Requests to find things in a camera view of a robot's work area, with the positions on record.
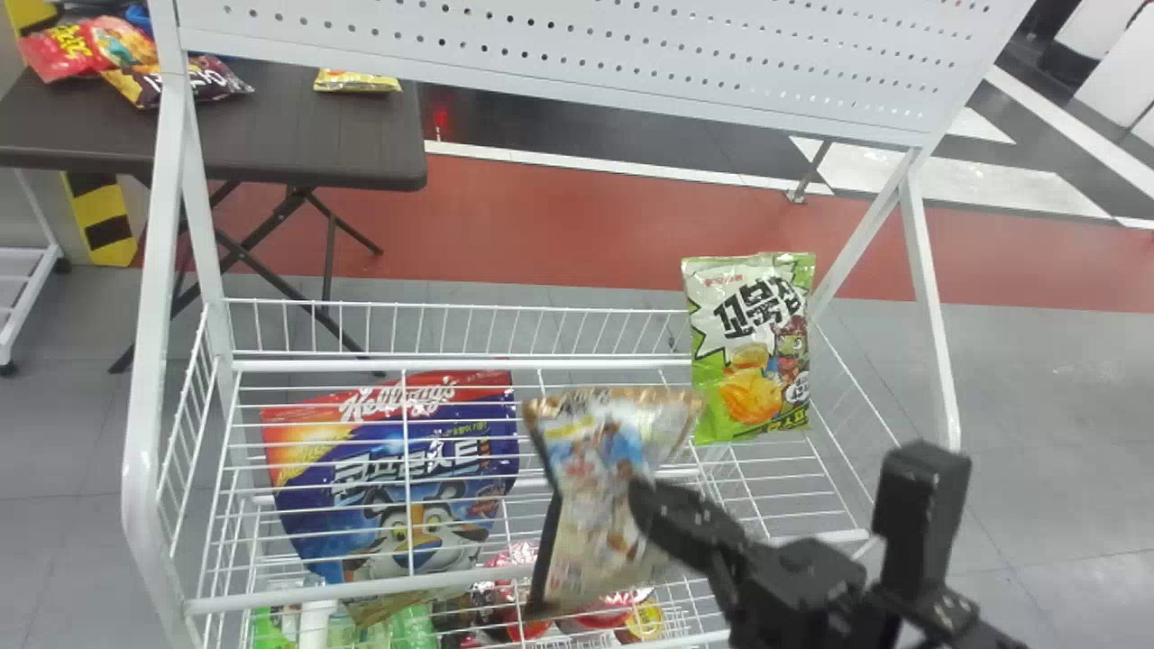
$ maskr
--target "wire shelf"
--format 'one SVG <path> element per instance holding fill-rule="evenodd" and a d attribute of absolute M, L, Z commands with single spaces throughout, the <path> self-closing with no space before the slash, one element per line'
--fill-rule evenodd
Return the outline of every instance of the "wire shelf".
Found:
<path fill-rule="evenodd" d="M 524 579 L 530 572 L 529 566 L 507 566 L 419 574 L 414 573 L 413 561 L 398 559 L 403 568 L 388 579 L 305 585 L 310 572 L 292 542 L 306 535 L 294 537 L 285 530 L 280 520 L 284 512 L 276 508 L 277 490 L 269 477 L 270 469 L 292 464 L 270 461 L 268 454 L 277 443 L 300 442 L 265 442 L 262 431 L 269 424 L 262 422 L 262 409 L 398 381 L 404 388 L 390 393 L 391 398 L 407 411 L 419 390 L 406 382 L 417 374 L 412 366 L 509 370 L 509 380 L 500 388 L 511 390 L 516 404 L 508 418 L 516 424 L 518 450 L 507 458 L 516 457 L 520 469 L 516 484 L 500 501 L 488 538 L 480 544 L 475 565 L 484 566 L 509 544 L 539 538 L 552 498 L 520 419 L 520 403 L 582 386 L 690 386 L 688 318 L 683 311 L 261 299 L 228 299 L 227 305 L 235 345 L 233 380 L 218 381 L 220 357 L 207 349 L 202 316 L 173 413 L 172 434 L 162 446 L 157 491 L 170 554 L 175 555 L 181 543 L 185 550 L 198 552 L 198 569 L 185 584 L 189 594 L 185 612 L 195 620 L 205 648 L 238 643 L 247 647 L 252 641 L 252 611 L 258 606 L 450 587 L 464 590 L 478 581 Z M 309 324 L 313 309 L 327 309 L 342 323 L 339 333 L 359 336 L 365 351 L 340 349 L 339 333 L 314 330 Z M 517 341 L 523 334 L 531 338 L 522 345 Z M 863 525 L 868 524 L 872 503 L 862 476 L 876 475 L 882 454 L 894 443 L 893 437 L 817 327 L 811 328 L 810 359 L 811 431 L 770 433 L 732 445 L 688 445 L 659 470 L 659 476 L 691 484 L 724 502 L 754 539 L 782 543 L 796 536 L 819 535 L 853 551 L 869 538 Z M 369 371 L 381 368 L 390 370 L 385 378 Z M 232 386 L 232 394 L 218 400 L 213 393 L 222 385 Z M 213 406 L 218 401 L 227 408 Z M 321 410 L 320 420 L 314 423 L 338 423 L 335 404 L 323 408 L 329 410 Z M 325 419 L 328 412 L 332 419 Z M 486 420 L 454 418 L 459 423 Z M 396 425 L 407 427 L 409 419 Z M 421 461 L 406 453 L 402 465 Z M 406 470 L 396 482 L 411 488 L 422 479 Z M 211 492 L 201 490 L 205 493 L 197 498 L 194 487 L 204 484 L 215 486 Z M 194 525 L 187 523 L 190 520 L 202 522 Z M 406 525 L 407 538 L 426 527 L 411 517 Z M 352 532 L 308 532 L 345 534 Z M 200 536 L 203 545 L 182 540 L 190 535 Z M 396 558 L 404 552 L 382 546 L 357 558 Z M 411 558 L 411 549 L 407 552 Z M 679 644 L 724 640 L 724 620 L 703 580 L 675 570 L 651 585 L 667 619 L 676 620 L 677 637 L 682 639 Z M 667 626 L 666 633 L 674 633 L 673 628 Z M 589 637 L 554 633 L 537 642 L 549 648 L 593 648 L 615 640 L 605 633 Z"/>

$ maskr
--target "white metal display rack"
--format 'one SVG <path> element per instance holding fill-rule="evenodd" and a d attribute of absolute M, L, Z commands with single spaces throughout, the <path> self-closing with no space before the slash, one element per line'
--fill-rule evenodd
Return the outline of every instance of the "white metal display rack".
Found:
<path fill-rule="evenodd" d="M 29 187 L 24 172 L 18 169 L 13 172 L 40 231 L 44 232 L 44 247 L 0 247 L 0 376 L 5 378 L 16 373 L 12 348 L 48 278 L 48 273 L 67 273 L 70 269 L 68 260 L 60 254 L 60 245 L 48 227 L 40 202 Z"/>
<path fill-rule="evenodd" d="M 814 430 L 687 448 L 662 475 L 696 484 L 779 542 L 822 534 L 868 543 L 871 480 L 893 435 L 822 333 L 829 306 L 899 203 L 919 303 L 932 340 L 937 433 L 959 443 L 929 237 L 916 171 L 1029 5 L 1028 0 L 153 0 L 165 92 L 142 278 L 137 363 L 125 447 L 125 531 L 173 647 L 247 647 L 265 606 L 301 604 L 301 644 L 323 644 L 332 602 L 525 576 L 475 568 L 316 584 L 280 527 L 258 410 L 427 370 L 508 370 L 518 401 L 569 386 L 689 382 L 680 309 L 398 303 L 293 303 L 224 294 L 216 270 L 200 136 L 185 52 L 388 70 L 421 81 L 759 125 L 900 146 L 907 154 L 810 297 Z M 175 409 L 162 417 L 167 305 L 180 200 L 204 296 Z M 751 244 L 772 248 L 772 241 Z M 310 324 L 328 308 L 364 341 L 352 355 Z M 407 431 L 407 418 L 404 419 Z M 519 426 L 520 435 L 524 435 Z M 480 562 L 535 538 L 549 488 L 531 446 Z M 403 482 L 413 484 L 410 463 Z M 210 498 L 196 486 L 215 486 Z M 412 513 L 412 503 L 405 503 Z M 433 523 L 410 522 L 414 528 Z M 343 534 L 334 531 L 332 534 Z M 197 543 L 203 539 L 203 545 Z M 197 560 L 182 558 L 192 549 Z M 394 554 L 381 551 L 380 554 Z M 707 584 L 674 574 L 655 587 L 669 622 L 645 649 L 722 643 Z M 599 647 L 604 634 L 546 644 Z M 533 641 L 514 642 L 524 647 Z"/>

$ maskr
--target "white floor marking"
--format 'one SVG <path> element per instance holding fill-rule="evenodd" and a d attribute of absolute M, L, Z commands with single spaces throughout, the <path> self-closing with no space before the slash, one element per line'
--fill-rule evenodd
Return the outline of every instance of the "white floor marking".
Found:
<path fill-rule="evenodd" d="M 808 159 L 818 140 L 792 137 Z M 877 193 L 901 159 L 900 151 L 835 143 L 818 171 L 832 187 Z M 922 170 L 927 199 L 1093 218 L 1110 218 L 1057 173 L 996 164 L 930 158 Z"/>
<path fill-rule="evenodd" d="M 625 176 L 688 180 L 691 182 L 705 182 L 710 185 L 757 187 L 760 189 L 788 189 L 797 184 L 796 180 L 789 180 L 786 178 L 770 178 L 765 176 L 749 176 L 744 173 L 725 173 L 720 171 L 702 171 L 696 169 L 661 166 L 655 164 L 602 161 L 578 156 L 561 156 L 556 154 L 538 154 L 534 151 L 518 151 L 515 149 L 501 149 L 497 147 L 478 147 L 474 144 L 458 144 L 456 142 L 437 142 L 434 140 L 425 141 L 425 152 L 499 162 L 534 164 L 541 166 L 579 169 L 584 171 L 602 171 L 606 173 L 622 173 Z M 820 182 L 810 184 L 805 192 L 809 194 L 833 194 L 830 187 L 822 185 Z"/>
<path fill-rule="evenodd" d="M 990 68 L 990 72 L 986 75 L 986 80 L 1154 200 L 1154 170 L 1142 164 L 1141 161 L 1131 156 L 1121 147 L 1110 142 L 1096 130 L 1079 121 L 1078 118 L 1062 110 L 1046 97 L 1042 97 L 1033 88 L 1018 81 L 1002 68 L 997 66 Z"/>
<path fill-rule="evenodd" d="M 990 120 L 986 119 L 969 106 L 962 106 L 961 112 L 958 113 L 953 124 L 950 125 L 950 130 L 946 133 L 959 137 L 973 137 L 975 140 L 987 140 L 989 142 L 1017 144 L 1017 142 L 1013 141 L 1013 137 L 1006 135 L 1001 128 L 994 126 Z"/>
<path fill-rule="evenodd" d="M 1126 227 L 1133 227 L 1134 230 L 1154 230 L 1154 221 L 1147 218 L 1130 218 L 1129 216 L 1116 216 L 1115 221 L 1125 225 Z"/>

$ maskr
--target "yellow and black striped post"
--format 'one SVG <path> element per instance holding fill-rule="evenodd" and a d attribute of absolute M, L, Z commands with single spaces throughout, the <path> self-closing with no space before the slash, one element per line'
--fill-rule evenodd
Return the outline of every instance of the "yellow and black striped post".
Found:
<path fill-rule="evenodd" d="M 63 173 L 76 225 L 97 266 L 128 266 L 136 256 L 136 238 L 128 208 L 112 173 Z"/>

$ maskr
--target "kellogg's logo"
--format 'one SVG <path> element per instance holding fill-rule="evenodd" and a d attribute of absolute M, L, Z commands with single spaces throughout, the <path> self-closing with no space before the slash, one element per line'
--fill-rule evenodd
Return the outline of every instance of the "kellogg's logo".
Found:
<path fill-rule="evenodd" d="M 452 401 L 457 394 L 448 376 L 440 386 L 420 386 L 402 389 L 400 385 L 360 388 L 338 406 L 342 422 L 364 422 L 366 417 L 379 415 L 379 418 L 391 417 L 402 404 L 409 406 L 410 417 L 428 417 L 441 408 L 442 403 Z"/>

